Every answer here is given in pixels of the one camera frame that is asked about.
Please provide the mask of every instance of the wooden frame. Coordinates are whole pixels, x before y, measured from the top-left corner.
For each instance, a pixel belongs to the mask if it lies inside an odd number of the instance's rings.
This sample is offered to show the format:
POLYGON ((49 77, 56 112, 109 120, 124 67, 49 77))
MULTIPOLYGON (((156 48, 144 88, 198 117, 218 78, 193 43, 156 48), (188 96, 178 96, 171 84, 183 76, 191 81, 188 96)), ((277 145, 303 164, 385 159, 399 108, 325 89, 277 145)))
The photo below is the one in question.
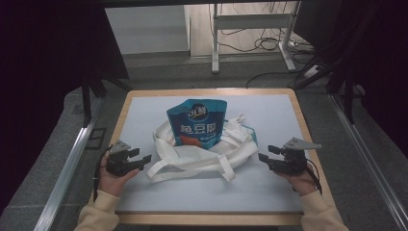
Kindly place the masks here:
MULTIPOLYGON (((299 103, 292 90, 289 89, 207 89, 207 90, 132 90, 128 93, 122 111, 117 121, 111 143, 115 143, 120 136, 129 106, 134 97, 154 96, 196 96, 196 95, 251 95, 251 94, 287 94, 292 102, 301 133, 305 141, 312 141, 306 121, 300 110, 299 103)), ((309 150, 311 160, 316 164, 323 197, 327 204, 335 206, 333 196, 327 185, 323 169, 315 150, 309 150)), ((152 225, 300 225, 300 213, 261 213, 261 214, 119 214, 121 223, 152 224, 152 225)))

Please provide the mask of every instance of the metal frame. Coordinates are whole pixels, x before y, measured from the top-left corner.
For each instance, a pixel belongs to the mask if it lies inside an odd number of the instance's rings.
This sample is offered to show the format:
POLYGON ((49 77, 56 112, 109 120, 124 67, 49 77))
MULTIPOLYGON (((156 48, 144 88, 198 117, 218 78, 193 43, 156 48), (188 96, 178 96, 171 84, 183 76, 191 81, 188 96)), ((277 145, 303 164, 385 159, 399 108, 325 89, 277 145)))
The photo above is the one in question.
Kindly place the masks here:
POLYGON ((333 94, 329 94, 328 96, 333 102, 346 132, 351 137, 358 153, 360 154, 361 160, 366 166, 366 169, 369 172, 372 181, 374 182, 385 203, 387 204, 391 214, 395 219, 396 224, 398 225, 400 230, 408 230, 407 212, 405 211, 404 206, 396 195, 394 189, 390 186, 387 179, 381 172, 380 167, 372 157, 370 150, 367 148, 366 144, 361 138, 357 128, 348 121, 347 117, 343 113, 343 106, 338 97, 334 96, 333 94))
POLYGON ((66 189, 69 186, 69 182, 71 181, 75 169, 78 166, 79 160, 81 159, 82 153, 85 149, 90 132, 93 129, 93 125, 95 124, 103 101, 103 98, 96 98, 95 102, 93 103, 91 110, 92 118, 90 120, 90 123, 88 127, 82 128, 79 132, 77 140, 72 146, 71 152, 69 153, 69 156, 65 162, 64 168, 61 171, 60 176, 58 177, 57 183, 55 184, 54 189, 51 192, 47 203, 45 204, 44 210, 42 211, 42 214, 39 217, 38 223, 34 230, 45 231, 51 228, 51 225, 66 193, 66 189))
POLYGON ((288 51, 288 42, 291 37, 299 5, 300 2, 296 2, 291 13, 217 15, 217 4, 214 4, 213 73, 219 73, 218 30, 263 28, 287 28, 283 41, 279 42, 279 49, 281 50, 288 70, 290 72, 296 71, 296 67, 288 51))

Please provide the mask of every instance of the black curtain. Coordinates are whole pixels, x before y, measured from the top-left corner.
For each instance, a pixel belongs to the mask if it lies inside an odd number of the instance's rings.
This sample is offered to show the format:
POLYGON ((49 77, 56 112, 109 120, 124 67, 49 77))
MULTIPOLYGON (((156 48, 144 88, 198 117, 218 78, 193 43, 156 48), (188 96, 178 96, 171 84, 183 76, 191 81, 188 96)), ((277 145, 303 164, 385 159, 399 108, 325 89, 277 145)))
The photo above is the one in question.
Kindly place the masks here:
POLYGON ((2 212, 55 128, 66 94, 98 73, 128 75, 103 8, 2 1, 0 17, 2 212))
POLYGON ((382 1, 353 57, 369 114, 408 157, 408 7, 382 1))

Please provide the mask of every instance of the white board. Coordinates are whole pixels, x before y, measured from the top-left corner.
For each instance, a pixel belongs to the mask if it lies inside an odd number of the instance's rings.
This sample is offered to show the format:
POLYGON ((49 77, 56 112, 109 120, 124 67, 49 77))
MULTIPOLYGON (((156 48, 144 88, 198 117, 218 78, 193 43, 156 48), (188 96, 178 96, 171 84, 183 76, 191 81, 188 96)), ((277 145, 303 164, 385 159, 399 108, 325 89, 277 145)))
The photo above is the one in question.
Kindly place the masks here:
POLYGON ((301 211, 297 192, 260 162, 258 155, 236 167, 237 178, 230 183, 218 172, 158 183, 149 181, 146 172, 159 161, 153 131, 167 119, 167 109, 189 98, 227 101, 226 118, 244 114, 243 124, 256 131, 259 152, 270 158, 282 159, 282 156, 268 153, 268 145, 282 147, 293 137, 303 139, 290 97, 286 94, 135 97, 120 139, 132 148, 140 148, 140 155, 133 160, 152 154, 152 162, 126 184, 116 210, 192 214, 301 211))

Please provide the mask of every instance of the white wall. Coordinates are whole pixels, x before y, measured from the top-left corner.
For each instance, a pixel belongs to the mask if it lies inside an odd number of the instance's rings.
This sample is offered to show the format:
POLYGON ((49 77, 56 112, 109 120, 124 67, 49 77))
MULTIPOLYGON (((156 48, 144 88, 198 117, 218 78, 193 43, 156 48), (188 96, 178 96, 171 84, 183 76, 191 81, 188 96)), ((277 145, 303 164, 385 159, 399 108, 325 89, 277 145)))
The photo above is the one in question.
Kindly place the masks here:
POLYGON ((189 50, 184 6, 113 8, 106 14, 121 54, 189 50))

